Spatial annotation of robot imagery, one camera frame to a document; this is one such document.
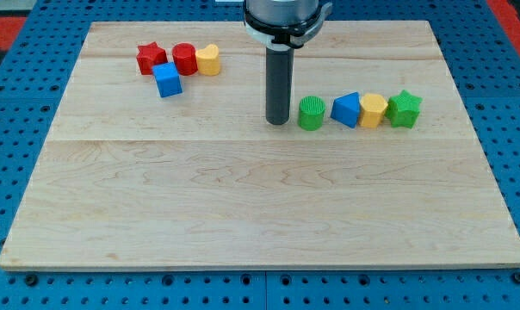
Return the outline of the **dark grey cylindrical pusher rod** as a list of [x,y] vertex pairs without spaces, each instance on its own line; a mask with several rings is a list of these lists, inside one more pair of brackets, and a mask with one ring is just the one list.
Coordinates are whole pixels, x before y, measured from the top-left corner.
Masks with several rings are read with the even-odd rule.
[[289,119],[293,69],[293,49],[266,49],[265,118],[272,125],[283,125]]

